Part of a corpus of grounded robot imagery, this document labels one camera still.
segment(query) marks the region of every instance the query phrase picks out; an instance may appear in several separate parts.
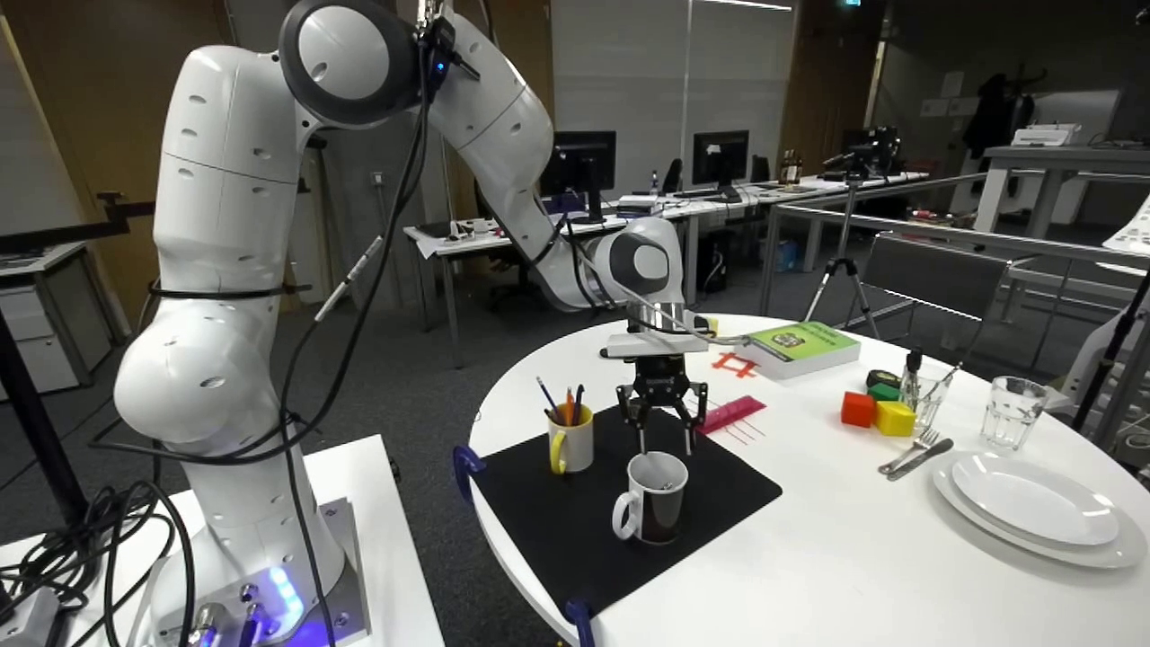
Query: white plate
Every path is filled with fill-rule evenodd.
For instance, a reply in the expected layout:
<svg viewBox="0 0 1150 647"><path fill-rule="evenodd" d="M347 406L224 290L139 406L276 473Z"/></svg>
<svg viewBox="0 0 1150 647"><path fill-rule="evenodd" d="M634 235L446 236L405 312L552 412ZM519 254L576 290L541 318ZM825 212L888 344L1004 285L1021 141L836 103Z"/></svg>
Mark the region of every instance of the white plate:
<svg viewBox="0 0 1150 647"><path fill-rule="evenodd" d="M1060 548L1060 543L1047 543L1047 540L1035 540L1027 533L1017 533L1013 524L1004 524L987 513L980 513L950 478L950 463L943 463L930 482L933 482L933 494L954 506L961 511L961 518L967 518L969 524L999 536L1004 543L1013 543L1027 554L1040 554L1040 556L1051 556L1051 560L1060 560L1060 564L1078 564L1078 569L1098 569L1098 573L1119 573L1119 569L1136 569L1143 556L1145 556L1145 540L1143 533L1136 530L1132 518L1126 518L1126 511L1113 506L1119 513L1119 540L1108 543L1108 548Z"/></svg>
<svg viewBox="0 0 1150 647"><path fill-rule="evenodd" d="M950 467L954 487L987 518L1069 548L1119 540L1113 506L1071 478L997 453L967 453Z"/></svg>

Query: black placemat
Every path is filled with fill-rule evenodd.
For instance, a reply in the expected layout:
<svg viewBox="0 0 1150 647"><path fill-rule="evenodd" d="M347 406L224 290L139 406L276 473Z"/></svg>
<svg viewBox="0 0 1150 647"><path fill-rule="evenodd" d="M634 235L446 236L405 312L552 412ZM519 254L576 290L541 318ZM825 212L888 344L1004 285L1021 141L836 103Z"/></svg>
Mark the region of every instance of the black placemat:
<svg viewBox="0 0 1150 647"><path fill-rule="evenodd" d="M683 458L676 417L655 411L646 429L650 451ZM611 506L625 490L625 459L636 451L636 430L611 406L595 412L595 463L589 471L570 478L551 473L547 434L534 434L485 458L485 467L474 473L506 536L558 605L581 602L599 614L782 494L710 439L697 439L685 459L690 487L676 543L621 543L611 533Z"/></svg>

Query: coffee mug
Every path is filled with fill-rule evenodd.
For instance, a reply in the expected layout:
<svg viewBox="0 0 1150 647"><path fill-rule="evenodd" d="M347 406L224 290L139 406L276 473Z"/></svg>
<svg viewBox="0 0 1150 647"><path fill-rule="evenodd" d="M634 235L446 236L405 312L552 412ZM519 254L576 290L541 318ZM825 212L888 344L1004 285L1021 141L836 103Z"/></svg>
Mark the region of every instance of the coffee mug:
<svg viewBox="0 0 1150 647"><path fill-rule="evenodd" d="M629 490L615 499L611 533L618 540L641 540L668 548L676 540L683 494L690 471L672 453L636 453L625 463Z"/></svg>
<svg viewBox="0 0 1150 647"><path fill-rule="evenodd" d="M579 473L595 459L595 412L579 411L579 424L551 421L547 467L551 473Z"/></svg>

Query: blue light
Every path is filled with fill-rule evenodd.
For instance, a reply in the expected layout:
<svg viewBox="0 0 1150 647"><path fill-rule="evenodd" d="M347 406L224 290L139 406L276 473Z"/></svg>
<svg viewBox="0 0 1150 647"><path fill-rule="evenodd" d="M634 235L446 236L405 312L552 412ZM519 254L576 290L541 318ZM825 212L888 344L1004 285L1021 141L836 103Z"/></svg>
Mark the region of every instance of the blue light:
<svg viewBox="0 0 1150 647"><path fill-rule="evenodd" d="M293 626L293 621L302 618L302 602L298 602L289 573L285 573L285 569L273 569L271 579L273 579L276 598L282 598L282 605L285 605L282 626Z"/></svg>

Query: white cabinet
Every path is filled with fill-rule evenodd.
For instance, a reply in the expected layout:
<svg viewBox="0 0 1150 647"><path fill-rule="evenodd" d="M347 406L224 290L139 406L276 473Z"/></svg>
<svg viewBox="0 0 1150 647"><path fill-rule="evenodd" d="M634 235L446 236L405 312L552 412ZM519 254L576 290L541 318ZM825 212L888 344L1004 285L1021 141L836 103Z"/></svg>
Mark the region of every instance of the white cabinet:
<svg viewBox="0 0 1150 647"><path fill-rule="evenodd" d="M0 312L35 393L89 382L89 369L116 342L108 302L81 246L60 246L28 263L0 266Z"/></svg>

